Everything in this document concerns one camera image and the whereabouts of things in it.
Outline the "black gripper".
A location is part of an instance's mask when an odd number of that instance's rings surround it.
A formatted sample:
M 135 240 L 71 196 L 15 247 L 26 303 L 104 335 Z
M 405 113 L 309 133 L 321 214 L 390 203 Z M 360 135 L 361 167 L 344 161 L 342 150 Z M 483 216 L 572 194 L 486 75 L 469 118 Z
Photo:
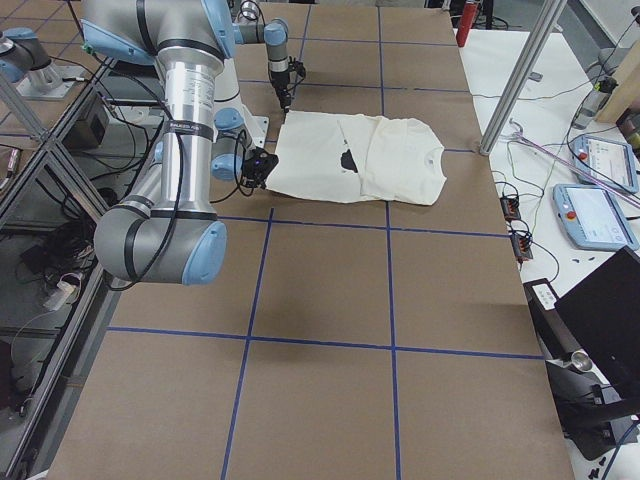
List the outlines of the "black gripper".
M 240 187 L 254 190 L 266 188 L 267 166 L 262 162 L 244 162 L 241 167 Z
M 291 93 L 289 91 L 289 85 L 291 81 L 290 71 L 270 70 L 269 79 L 272 87 L 277 94 L 280 108 L 284 113 L 288 113 L 291 107 Z

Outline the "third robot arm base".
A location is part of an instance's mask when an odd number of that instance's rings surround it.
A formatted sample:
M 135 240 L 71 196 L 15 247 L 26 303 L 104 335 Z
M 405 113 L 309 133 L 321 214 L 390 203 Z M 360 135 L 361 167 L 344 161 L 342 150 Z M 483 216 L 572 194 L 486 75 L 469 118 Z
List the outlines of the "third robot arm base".
M 11 83 L 27 78 L 38 94 L 62 85 L 62 77 L 35 32 L 27 27 L 1 31 L 1 72 Z

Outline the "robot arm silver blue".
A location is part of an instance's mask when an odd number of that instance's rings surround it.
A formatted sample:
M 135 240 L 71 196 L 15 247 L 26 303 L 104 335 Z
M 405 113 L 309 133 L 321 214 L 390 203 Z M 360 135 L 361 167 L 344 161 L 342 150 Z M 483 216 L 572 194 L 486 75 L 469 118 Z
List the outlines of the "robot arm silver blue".
M 163 83 L 162 157 L 98 221 L 94 249 L 114 277 L 198 285 L 220 272 L 226 226 L 209 200 L 215 81 L 235 55 L 225 1 L 89 1 L 84 38 L 113 59 L 152 65 Z
M 258 1 L 239 1 L 233 9 L 234 38 L 237 44 L 263 44 L 267 54 L 267 74 L 281 110 L 288 113 L 292 103 L 292 75 L 299 62 L 289 55 L 289 27 L 284 19 L 266 21 Z

